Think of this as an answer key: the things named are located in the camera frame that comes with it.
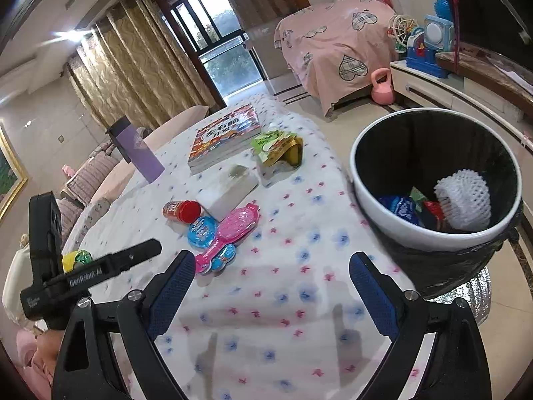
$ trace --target trash can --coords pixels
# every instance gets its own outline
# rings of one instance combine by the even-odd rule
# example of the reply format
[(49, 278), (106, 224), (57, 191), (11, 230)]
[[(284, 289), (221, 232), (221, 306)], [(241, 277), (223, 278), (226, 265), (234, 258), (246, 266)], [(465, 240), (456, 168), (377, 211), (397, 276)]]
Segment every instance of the trash can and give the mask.
[[(522, 179), (509, 146), (484, 123), (456, 111), (415, 108), (378, 119), (355, 140), (350, 168), (362, 212), (425, 298), (477, 275), (522, 213)], [(487, 183), (491, 219), (486, 230), (453, 234), (425, 229), (378, 201), (408, 195), (412, 187), (436, 200), (437, 181), (460, 169), (478, 172)]]

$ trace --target glass door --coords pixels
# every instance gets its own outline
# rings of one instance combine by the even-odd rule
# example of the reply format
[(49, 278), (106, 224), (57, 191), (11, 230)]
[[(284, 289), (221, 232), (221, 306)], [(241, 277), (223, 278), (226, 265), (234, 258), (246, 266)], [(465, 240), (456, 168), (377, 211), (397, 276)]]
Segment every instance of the glass door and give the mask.
[(171, 12), (222, 96), (265, 79), (228, 0), (179, 0)]

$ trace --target painting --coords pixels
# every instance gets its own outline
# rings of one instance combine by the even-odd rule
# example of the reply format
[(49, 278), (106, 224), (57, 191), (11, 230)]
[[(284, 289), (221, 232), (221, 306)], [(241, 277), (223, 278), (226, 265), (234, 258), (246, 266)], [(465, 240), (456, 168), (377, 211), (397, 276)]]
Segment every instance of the painting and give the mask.
[(17, 160), (0, 124), (0, 222), (27, 181), (26, 171)]

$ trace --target kettlebell handle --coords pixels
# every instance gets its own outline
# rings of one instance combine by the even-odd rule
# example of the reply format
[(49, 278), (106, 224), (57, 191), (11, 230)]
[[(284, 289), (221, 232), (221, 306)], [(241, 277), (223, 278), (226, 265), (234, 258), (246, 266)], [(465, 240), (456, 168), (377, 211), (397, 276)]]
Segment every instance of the kettlebell handle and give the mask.
[(378, 86), (377, 79), (382, 77), (385, 74), (387, 74), (387, 79), (385, 82), (391, 84), (391, 70), (389, 68), (380, 68), (380, 69), (376, 69), (374, 72), (370, 74), (370, 80), (372, 81), (372, 85), (374, 87), (377, 87)]

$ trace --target pink kettlebell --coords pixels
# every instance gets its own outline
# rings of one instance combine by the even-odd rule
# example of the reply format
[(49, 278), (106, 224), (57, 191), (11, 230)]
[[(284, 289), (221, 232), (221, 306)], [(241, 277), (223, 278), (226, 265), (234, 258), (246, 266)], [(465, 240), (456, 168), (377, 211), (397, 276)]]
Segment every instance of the pink kettlebell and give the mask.
[[(377, 82), (378, 78), (387, 74), (387, 79)], [(394, 91), (392, 90), (391, 70), (389, 68), (376, 69), (370, 75), (372, 81), (372, 99), (379, 105), (390, 105), (394, 102)]]

